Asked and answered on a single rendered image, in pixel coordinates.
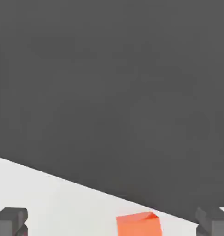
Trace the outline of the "large orange box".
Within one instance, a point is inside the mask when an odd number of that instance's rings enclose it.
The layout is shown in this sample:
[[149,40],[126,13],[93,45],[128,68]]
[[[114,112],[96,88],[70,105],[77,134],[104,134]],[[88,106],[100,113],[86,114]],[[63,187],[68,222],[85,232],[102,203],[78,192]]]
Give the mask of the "large orange box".
[[153,212],[117,216],[118,236],[162,236],[159,217]]

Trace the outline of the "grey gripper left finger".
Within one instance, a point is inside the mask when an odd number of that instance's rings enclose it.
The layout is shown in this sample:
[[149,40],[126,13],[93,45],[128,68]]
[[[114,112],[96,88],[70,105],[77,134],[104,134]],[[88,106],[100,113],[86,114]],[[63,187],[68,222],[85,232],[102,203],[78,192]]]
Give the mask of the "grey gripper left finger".
[[5,207],[0,211],[0,236],[28,236],[26,208]]

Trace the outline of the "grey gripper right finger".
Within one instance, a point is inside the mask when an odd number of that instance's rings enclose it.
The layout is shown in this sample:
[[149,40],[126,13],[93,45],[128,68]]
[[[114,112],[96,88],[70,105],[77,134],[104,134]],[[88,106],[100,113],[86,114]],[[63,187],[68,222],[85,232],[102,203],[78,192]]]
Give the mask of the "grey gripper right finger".
[[224,211],[219,207],[198,207],[196,236],[224,236]]

